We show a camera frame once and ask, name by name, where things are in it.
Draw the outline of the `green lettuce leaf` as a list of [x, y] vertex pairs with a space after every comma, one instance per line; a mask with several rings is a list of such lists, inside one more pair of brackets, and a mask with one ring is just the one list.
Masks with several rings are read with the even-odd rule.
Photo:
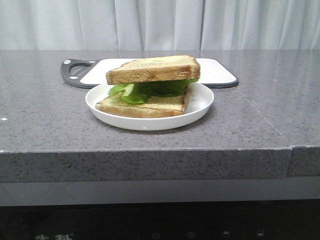
[[109, 90], [108, 97], [120, 94], [120, 98], [125, 102], [142, 104], [152, 96], [165, 98], [184, 95], [187, 92], [187, 86], [197, 81], [198, 79], [182, 79], [117, 84]]

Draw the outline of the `toasted bread slice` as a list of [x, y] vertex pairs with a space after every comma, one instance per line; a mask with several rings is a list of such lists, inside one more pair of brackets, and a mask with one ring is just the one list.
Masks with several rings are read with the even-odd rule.
[[199, 79], [201, 66], [190, 55], [132, 60], [105, 74], [109, 85]]
[[130, 118], [165, 118], [182, 115], [188, 104], [190, 88], [178, 96], [151, 96], [144, 103], [129, 103], [122, 98], [122, 93], [108, 96], [95, 104], [95, 108], [111, 115]]

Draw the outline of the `white round plate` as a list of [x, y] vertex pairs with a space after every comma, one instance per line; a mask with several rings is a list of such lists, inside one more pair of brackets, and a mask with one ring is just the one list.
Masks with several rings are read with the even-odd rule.
[[85, 101], [93, 115], [100, 121], [122, 129], [136, 131], [170, 130], [189, 125], [202, 118], [211, 107], [215, 95], [211, 89], [200, 83], [190, 86], [189, 104], [183, 115], [162, 118], [134, 118], [112, 115], [96, 109], [96, 103], [108, 96], [110, 85], [95, 86], [85, 96]]

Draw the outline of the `white grey cutting board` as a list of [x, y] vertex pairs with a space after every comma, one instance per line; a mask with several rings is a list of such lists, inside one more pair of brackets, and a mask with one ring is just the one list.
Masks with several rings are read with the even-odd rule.
[[[132, 58], [107, 58], [97, 60], [65, 59], [60, 67], [63, 80], [74, 87], [92, 89], [100, 84], [106, 84], [106, 73], [110, 70], [132, 61]], [[199, 83], [208, 88], [231, 88], [239, 84], [218, 61], [210, 58], [197, 58], [200, 64]]]

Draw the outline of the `white pleated curtain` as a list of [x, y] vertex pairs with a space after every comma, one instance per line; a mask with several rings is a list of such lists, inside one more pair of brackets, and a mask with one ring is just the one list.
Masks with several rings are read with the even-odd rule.
[[317, 50], [317, 0], [3, 0], [2, 50]]

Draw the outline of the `black appliance control panel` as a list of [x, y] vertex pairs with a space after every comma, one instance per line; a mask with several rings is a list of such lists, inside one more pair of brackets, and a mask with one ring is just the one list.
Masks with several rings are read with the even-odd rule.
[[15, 206], [3, 240], [317, 240], [318, 200]]

